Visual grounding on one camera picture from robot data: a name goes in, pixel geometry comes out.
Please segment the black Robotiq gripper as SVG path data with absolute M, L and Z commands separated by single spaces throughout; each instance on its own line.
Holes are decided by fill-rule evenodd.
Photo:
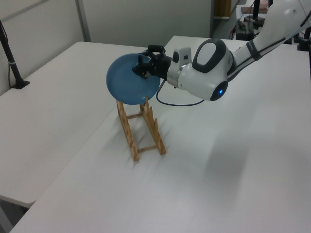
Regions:
M 167 56 L 165 52 L 162 45 L 149 45 L 147 50 L 138 56 L 138 64 L 132 67 L 132 71 L 143 79 L 147 79 L 152 75 L 166 81 L 172 58 Z M 146 58 L 146 56 L 150 58 L 150 61 L 144 63 L 143 58 Z

